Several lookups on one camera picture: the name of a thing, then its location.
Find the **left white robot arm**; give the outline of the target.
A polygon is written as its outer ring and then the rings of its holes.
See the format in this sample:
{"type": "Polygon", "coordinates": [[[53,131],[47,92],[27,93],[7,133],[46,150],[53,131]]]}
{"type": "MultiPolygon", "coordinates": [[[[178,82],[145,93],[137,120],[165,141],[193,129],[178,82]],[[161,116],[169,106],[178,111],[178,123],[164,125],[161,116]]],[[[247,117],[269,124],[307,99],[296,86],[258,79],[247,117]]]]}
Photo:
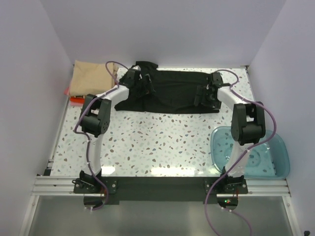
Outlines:
{"type": "Polygon", "coordinates": [[[86,188],[91,193],[108,194],[105,180],[101,179],[101,146],[103,136],[110,126],[112,109],[129,98],[141,98],[155,92],[149,73],[139,66],[129,69],[117,85],[106,92],[85,98],[81,115],[74,133],[87,137],[86,164],[75,181],[77,188],[86,188]]]}

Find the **black t shirt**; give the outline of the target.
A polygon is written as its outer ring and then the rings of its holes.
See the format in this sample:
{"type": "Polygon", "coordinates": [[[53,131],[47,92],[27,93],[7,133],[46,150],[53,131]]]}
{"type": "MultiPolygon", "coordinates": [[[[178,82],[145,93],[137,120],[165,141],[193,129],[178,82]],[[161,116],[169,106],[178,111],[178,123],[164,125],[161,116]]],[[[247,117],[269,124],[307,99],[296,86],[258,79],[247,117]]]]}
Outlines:
{"type": "Polygon", "coordinates": [[[115,106],[117,111],[165,114],[210,114],[219,110],[203,105],[194,106],[197,86],[206,86],[210,74],[204,72],[158,70],[148,61],[135,63],[142,72],[150,74],[155,93],[141,98],[129,98],[115,106]]]}

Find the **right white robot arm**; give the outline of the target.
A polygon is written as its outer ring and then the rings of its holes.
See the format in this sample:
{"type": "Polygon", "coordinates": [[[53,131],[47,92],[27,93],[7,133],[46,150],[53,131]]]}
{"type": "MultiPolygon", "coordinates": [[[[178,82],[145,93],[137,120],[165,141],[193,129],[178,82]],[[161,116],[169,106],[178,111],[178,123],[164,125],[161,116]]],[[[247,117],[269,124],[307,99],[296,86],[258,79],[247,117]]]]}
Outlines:
{"type": "Polygon", "coordinates": [[[224,103],[232,110],[231,136],[234,140],[231,157],[222,169],[221,176],[212,183],[207,190],[211,193],[237,192],[239,188],[246,188],[245,168],[249,160],[251,149],[265,136],[265,116],[262,103],[249,101],[238,95],[233,86],[235,83],[224,83],[220,69],[210,74],[206,86],[198,86],[194,106],[203,105],[212,109],[219,109],[224,103]]]}

